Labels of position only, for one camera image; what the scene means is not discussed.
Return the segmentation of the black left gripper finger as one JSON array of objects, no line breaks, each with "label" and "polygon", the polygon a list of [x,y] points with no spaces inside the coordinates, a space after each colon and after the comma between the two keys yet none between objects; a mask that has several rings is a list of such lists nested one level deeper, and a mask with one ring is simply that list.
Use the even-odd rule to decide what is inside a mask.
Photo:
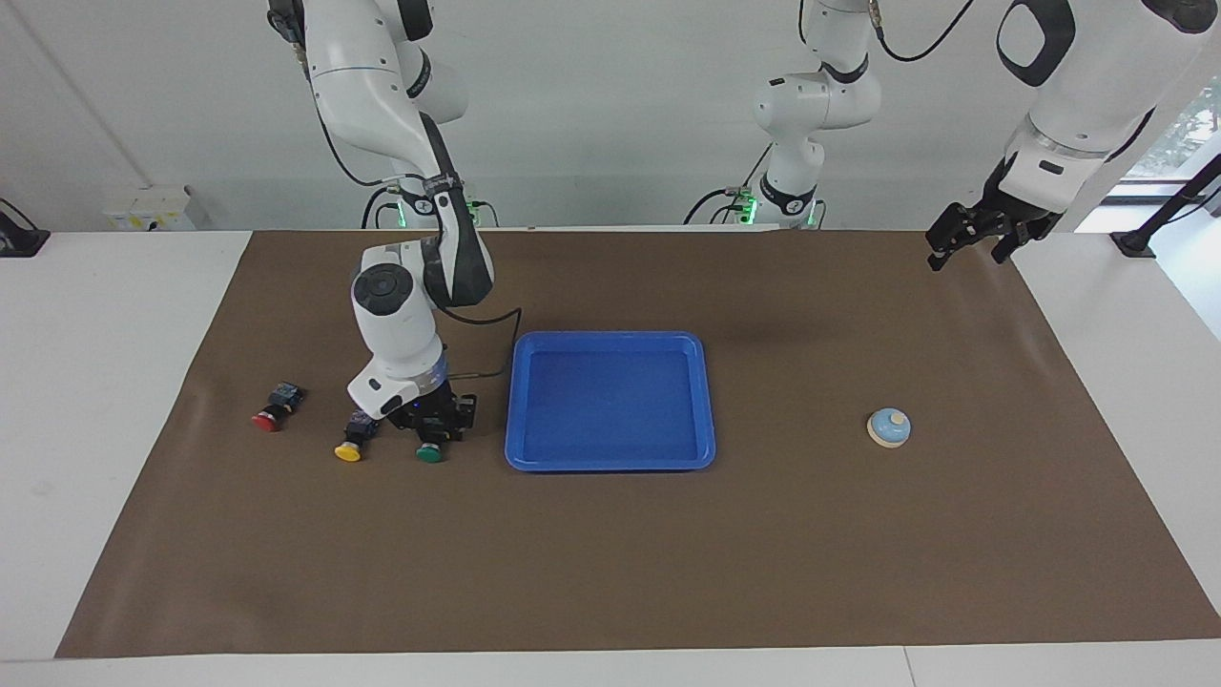
[{"label": "black left gripper finger", "polygon": [[1031,226],[1026,223],[1016,223],[1010,227],[1006,234],[998,240],[995,246],[991,248],[991,260],[995,264],[1002,265],[1010,260],[1013,253],[1021,246],[1024,246],[1032,239]]},{"label": "black left gripper finger", "polygon": [[988,223],[988,214],[977,207],[965,207],[955,201],[946,205],[941,214],[927,229],[927,243],[930,254],[927,257],[929,268],[941,268],[965,246],[983,239],[980,220]]}]

